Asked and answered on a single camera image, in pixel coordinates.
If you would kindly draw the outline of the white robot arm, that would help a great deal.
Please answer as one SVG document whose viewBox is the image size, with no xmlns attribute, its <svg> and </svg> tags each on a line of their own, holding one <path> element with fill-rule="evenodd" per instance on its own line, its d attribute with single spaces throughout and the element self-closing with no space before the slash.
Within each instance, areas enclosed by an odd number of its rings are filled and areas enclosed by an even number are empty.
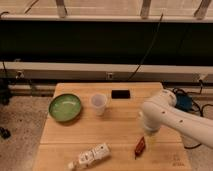
<svg viewBox="0 0 213 171">
<path fill-rule="evenodd" d="M 167 89 L 144 100 L 140 105 L 144 131 L 154 134 L 165 125 L 213 149 L 213 120 L 179 110 L 176 104 L 175 94 Z"/>
</svg>

